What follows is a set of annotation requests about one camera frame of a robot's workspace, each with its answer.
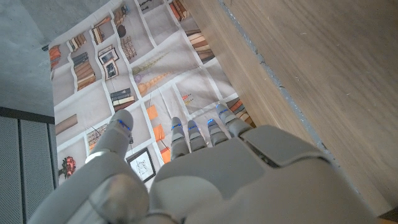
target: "red flowers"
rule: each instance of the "red flowers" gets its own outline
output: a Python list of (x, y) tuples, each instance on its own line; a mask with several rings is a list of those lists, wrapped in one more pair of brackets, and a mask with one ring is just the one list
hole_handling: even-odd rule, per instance
[(63, 159), (62, 169), (58, 170), (58, 176), (64, 174), (65, 178), (69, 178), (76, 171), (76, 161), (72, 156)]

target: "stack of books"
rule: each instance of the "stack of books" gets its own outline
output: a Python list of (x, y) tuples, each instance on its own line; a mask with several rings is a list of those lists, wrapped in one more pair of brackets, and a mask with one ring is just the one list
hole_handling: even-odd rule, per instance
[(91, 30), (93, 32), (94, 41), (98, 45), (104, 41), (104, 33), (100, 30), (100, 26), (95, 27)]
[(247, 124), (250, 124), (252, 127), (254, 128), (256, 127), (253, 120), (246, 111), (244, 105), (242, 104), (242, 101), (239, 98), (228, 102), (227, 105), (228, 104), (232, 104), (232, 106), (229, 107), (229, 109), (235, 114), (236, 117), (240, 118)]
[(137, 56), (137, 52), (134, 49), (134, 46), (131, 43), (131, 37), (127, 36), (124, 39), (121, 39), (122, 50), (126, 55), (127, 59), (130, 60), (134, 56)]
[(83, 34), (79, 34), (76, 37), (69, 40), (70, 47), (72, 48), (69, 50), (71, 52), (75, 52), (85, 43), (87, 43), (86, 37)]
[(95, 73), (88, 61), (87, 52), (72, 58), (72, 60), (77, 77), (77, 91), (95, 82)]
[(134, 96), (131, 94), (130, 88), (111, 93), (110, 95), (115, 112), (121, 109), (125, 109), (135, 102)]
[(170, 7), (174, 13), (174, 16), (177, 18), (178, 21), (183, 21), (186, 19), (190, 14), (189, 11), (186, 10), (186, 7), (182, 4), (183, 1), (174, 0), (170, 3)]
[(51, 60), (51, 70), (56, 66), (61, 59), (60, 46), (56, 45), (49, 50)]
[(203, 63), (206, 63), (214, 58), (214, 53), (211, 51), (210, 46), (200, 30), (190, 30), (187, 31), (186, 34)]
[(123, 5), (117, 10), (113, 12), (114, 14), (114, 23), (116, 24), (116, 27), (118, 27), (122, 22), (124, 21), (124, 17), (129, 14), (130, 9), (126, 6)]

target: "robotic hand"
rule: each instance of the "robotic hand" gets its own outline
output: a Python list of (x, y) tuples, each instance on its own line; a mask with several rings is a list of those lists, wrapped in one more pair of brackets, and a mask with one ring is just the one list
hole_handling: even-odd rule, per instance
[(172, 119), (171, 162), (148, 194), (125, 163), (132, 117), (125, 110), (76, 171), (40, 205), (30, 223), (375, 223), (327, 157), (272, 126), (252, 129), (216, 108), (232, 139), (208, 121), (212, 148), (194, 121), (188, 141)]

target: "framed picture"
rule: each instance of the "framed picture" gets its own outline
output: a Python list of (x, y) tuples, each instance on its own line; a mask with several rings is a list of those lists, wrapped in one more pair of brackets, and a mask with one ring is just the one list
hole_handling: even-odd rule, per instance
[(148, 148), (145, 148), (127, 158), (127, 163), (144, 183), (156, 175), (155, 167), (150, 158)]
[(103, 64), (104, 70), (105, 70), (105, 80), (108, 80), (110, 78), (113, 78), (115, 76), (119, 75), (119, 70), (116, 66), (116, 63), (114, 62), (113, 59), (109, 60), (105, 64)]
[(109, 46), (105, 47), (104, 49), (102, 49), (102, 50), (100, 50), (100, 51), (98, 52), (98, 56), (103, 55), (104, 53), (110, 51), (112, 48), (113, 48), (112, 45), (109, 45)]
[(119, 56), (116, 53), (116, 50), (113, 48), (107, 52), (105, 52), (103, 55), (99, 56), (99, 61), (101, 62), (101, 64), (105, 64), (106, 62), (108, 62), (109, 60), (113, 59), (113, 60), (117, 60), (119, 59)]

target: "wooden surface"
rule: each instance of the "wooden surface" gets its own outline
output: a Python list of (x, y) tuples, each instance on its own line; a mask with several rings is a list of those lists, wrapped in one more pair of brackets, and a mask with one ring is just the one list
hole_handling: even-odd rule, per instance
[[(254, 122), (309, 141), (218, 1), (185, 2)], [(397, 206), (397, 3), (224, 3), (374, 213)]]

